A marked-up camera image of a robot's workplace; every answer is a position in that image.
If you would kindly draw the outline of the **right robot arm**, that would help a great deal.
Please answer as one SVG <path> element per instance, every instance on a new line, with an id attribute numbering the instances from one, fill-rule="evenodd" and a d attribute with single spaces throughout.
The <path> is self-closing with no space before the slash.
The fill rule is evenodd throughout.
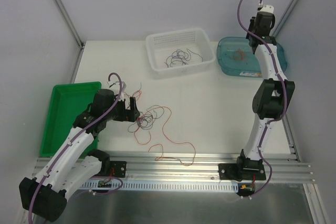
<path id="1" fill-rule="evenodd" d="M 252 103 L 255 114 L 253 128 L 246 146 L 237 158 L 238 181 L 265 180 L 263 152 L 267 138 L 276 122 L 283 119 L 295 90 L 295 83 L 287 80 L 277 56 L 277 42 L 270 31 L 275 24 L 271 12 L 259 10 L 250 20 L 247 38 L 256 56 L 263 81 Z"/>

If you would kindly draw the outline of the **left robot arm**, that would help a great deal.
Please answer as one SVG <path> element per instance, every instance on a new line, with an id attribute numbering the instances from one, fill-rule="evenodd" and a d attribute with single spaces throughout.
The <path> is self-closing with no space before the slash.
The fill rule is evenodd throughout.
<path id="1" fill-rule="evenodd" d="M 123 95 L 123 91 L 115 94 L 110 89 L 98 90 L 93 101 L 76 117 L 67 138 L 47 165 L 33 178 L 25 177 L 20 182 L 20 198 L 28 211 L 29 223 L 33 223 L 33 215 L 56 221 L 82 184 L 96 175 L 111 175 L 110 156 L 98 149 L 89 151 L 77 168 L 73 165 L 107 122 L 134 123 L 138 119 L 135 97 L 130 97 L 126 105 Z"/>

